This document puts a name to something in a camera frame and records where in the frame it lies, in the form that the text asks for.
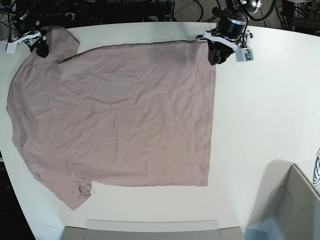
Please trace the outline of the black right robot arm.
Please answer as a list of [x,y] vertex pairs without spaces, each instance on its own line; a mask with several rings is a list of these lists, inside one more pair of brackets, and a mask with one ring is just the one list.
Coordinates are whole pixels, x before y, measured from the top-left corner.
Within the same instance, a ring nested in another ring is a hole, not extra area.
[[18,45],[26,44],[30,52],[36,50],[38,56],[46,58],[49,54],[47,31],[40,29],[40,22],[33,19],[28,9],[21,9],[13,14],[9,20],[12,20],[17,31],[17,39],[13,40],[10,35],[8,36],[6,53],[14,54]]

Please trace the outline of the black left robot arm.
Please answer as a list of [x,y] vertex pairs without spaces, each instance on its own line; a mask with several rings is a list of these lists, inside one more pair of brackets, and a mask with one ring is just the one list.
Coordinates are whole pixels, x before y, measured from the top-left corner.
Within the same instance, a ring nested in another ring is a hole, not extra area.
[[238,62],[254,60],[253,50],[248,47],[248,40],[253,37],[247,30],[248,14],[257,13],[261,6],[260,0],[228,0],[226,10],[212,10],[219,21],[202,35],[208,43],[208,61],[212,66],[224,63],[232,54]]

